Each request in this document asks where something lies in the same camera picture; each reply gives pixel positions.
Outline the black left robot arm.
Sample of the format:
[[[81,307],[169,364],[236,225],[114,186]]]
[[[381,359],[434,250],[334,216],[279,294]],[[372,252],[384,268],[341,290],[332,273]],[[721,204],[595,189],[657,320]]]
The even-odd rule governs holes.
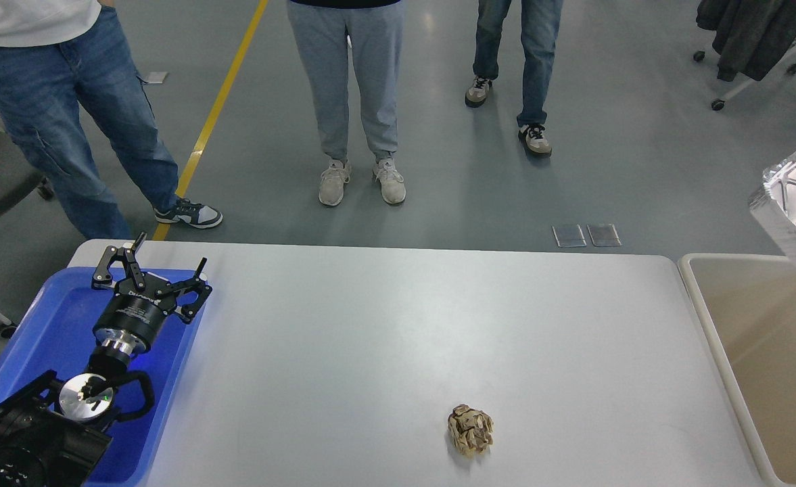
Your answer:
[[[0,357],[0,486],[135,486],[212,293],[142,269],[144,238],[52,275]]]

